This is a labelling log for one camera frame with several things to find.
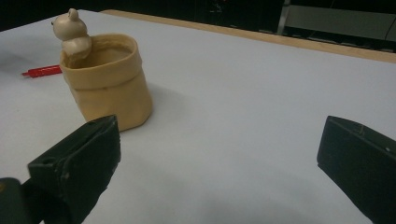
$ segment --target table edge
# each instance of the table edge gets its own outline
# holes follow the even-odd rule
[[[123,17],[123,18],[136,19],[141,21],[151,21],[161,24],[175,25],[175,26],[192,28],[197,30],[209,31],[224,35],[234,35],[234,36],[244,37],[247,39],[286,45],[295,48],[313,49],[313,50],[341,54],[356,58],[363,58],[363,59],[369,59],[369,60],[386,62],[386,63],[396,63],[396,54],[390,52],[383,52],[383,51],[377,51],[371,49],[359,49],[348,46],[341,46],[330,43],[323,43],[323,42],[298,39],[298,38],[292,38],[292,37],[280,36],[280,35],[269,35],[259,32],[234,29],[230,27],[222,27],[222,26],[204,24],[193,21],[181,21],[181,20],[156,17],[156,16],[138,14],[133,12],[127,12],[127,11],[120,11],[115,9],[103,10],[101,11],[101,13]]]

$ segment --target bear ear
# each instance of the bear ear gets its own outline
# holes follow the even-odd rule
[[[71,21],[78,21],[78,12],[73,8],[69,9],[69,19]]]

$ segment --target bear figurine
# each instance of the bear figurine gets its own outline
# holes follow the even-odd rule
[[[68,13],[58,16],[52,22],[53,33],[61,39],[62,49],[74,60],[85,59],[91,52],[92,41],[87,26],[78,17],[78,11],[70,8]]]

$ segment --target table surface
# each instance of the table surface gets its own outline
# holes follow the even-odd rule
[[[133,36],[154,111],[84,223],[371,223],[318,167],[327,116],[396,139],[396,64],[81,10],[90,35]],[[0,176],[85,121],[50,21],[0,33]]]

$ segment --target red pen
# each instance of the red pen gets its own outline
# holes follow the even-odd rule
[[[22,73],[25,77],[44,77],[62,73],[59,65],[52,65],[40,68],[29,69],[27,72]]]

